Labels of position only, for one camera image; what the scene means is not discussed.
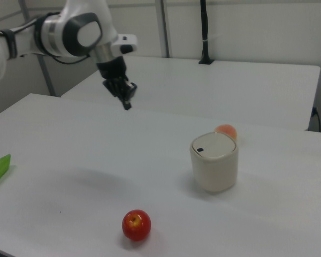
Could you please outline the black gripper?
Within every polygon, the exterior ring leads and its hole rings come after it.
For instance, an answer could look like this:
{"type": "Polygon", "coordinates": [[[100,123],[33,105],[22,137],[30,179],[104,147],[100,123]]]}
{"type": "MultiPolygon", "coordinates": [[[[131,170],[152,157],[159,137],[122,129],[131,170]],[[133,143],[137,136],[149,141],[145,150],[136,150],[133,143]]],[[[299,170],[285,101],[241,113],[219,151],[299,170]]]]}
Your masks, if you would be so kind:
{"type": "Polygon", "coordinates": [[[137,89],[126,75],[126,64],[122,56],[105,63],[97,63],[97,68],[104,79],[103,85],[114,96],[118,97],[125,110],[132,107],[131,98],[137,89]]]}

